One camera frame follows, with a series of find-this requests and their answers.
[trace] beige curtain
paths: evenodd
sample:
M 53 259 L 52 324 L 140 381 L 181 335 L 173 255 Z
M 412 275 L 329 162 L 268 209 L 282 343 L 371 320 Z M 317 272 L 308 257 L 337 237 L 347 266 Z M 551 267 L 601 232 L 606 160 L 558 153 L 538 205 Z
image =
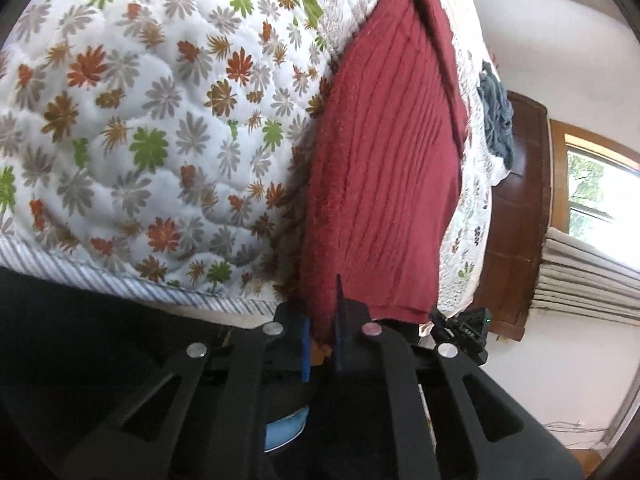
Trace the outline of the beige curtain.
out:
M 550 227 L 531 307 L 640 326 L 640 271 Z

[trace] red fabric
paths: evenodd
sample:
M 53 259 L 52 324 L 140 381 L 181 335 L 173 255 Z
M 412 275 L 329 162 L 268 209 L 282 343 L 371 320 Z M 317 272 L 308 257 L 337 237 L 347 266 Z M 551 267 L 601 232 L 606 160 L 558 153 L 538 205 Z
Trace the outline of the red fabric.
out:
M 380 0 L 345 53 L 319 125 L 300 285 L 332 338 L 336 275 L 373 317 L 425 322 L 460 195 L 466 110 L 439 0 Z

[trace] floral pattern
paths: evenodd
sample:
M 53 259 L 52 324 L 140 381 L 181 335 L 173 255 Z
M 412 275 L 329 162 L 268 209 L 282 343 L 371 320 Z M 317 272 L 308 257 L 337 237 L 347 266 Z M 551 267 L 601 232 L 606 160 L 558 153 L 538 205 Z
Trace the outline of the floral pattern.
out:
M 332 67 L 376 2 L 32 0 L 0 53 L 0 236 L 279 301 Z

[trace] metal screw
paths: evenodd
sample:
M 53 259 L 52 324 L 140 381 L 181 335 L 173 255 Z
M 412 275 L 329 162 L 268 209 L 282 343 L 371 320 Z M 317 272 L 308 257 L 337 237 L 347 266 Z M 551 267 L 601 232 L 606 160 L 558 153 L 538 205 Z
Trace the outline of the metal screw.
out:
M 266 335 L 280 335 L 284 332 L 284 327 L 277 321 L 270 321 L 268 323 L 265 323 L 265 325 L 262 327 L 262 331 Z
M 369 336 L 377 336 L 382 334 L 382 327 L 373 321 L 369 321 L 362 326 L 362 333 Z
M 191 359 L 200 359 L 207 355 L 207 346 L 204 343 L 191 343 L 187 346 L 187 355 Z
M 458 347 L 453 343 L 442 343 L 438 345 L 438 354 L 447 359 L 451 359 L 458 355 Z

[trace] tree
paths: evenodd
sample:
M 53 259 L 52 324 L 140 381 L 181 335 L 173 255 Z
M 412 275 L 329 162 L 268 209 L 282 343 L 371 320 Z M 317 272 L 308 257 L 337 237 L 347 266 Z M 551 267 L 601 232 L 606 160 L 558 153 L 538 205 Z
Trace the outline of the tree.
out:
M 568 170 L 569 190 L 573 190 L 569 201 L 597 209 L 604 197 L 600 189 L 604 166 L 584 156 L 569 153 Z M 572 212 L 569 220 L 571 236 L 588 242 L 592 229 L 593 219 L 585 214 Z

